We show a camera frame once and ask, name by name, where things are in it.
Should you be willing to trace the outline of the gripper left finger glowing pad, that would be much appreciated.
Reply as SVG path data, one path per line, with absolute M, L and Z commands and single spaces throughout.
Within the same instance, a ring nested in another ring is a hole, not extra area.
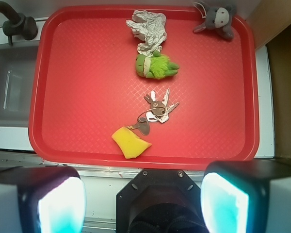
M 0 167 L 0 233 L 80 233 L 85 210 L 75 168 Z

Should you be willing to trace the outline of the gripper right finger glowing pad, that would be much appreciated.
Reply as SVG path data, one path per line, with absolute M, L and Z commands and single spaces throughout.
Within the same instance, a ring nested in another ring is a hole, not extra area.
M 210 163 L 201 209 L 210 233 L 291 233 L 291 161 Z

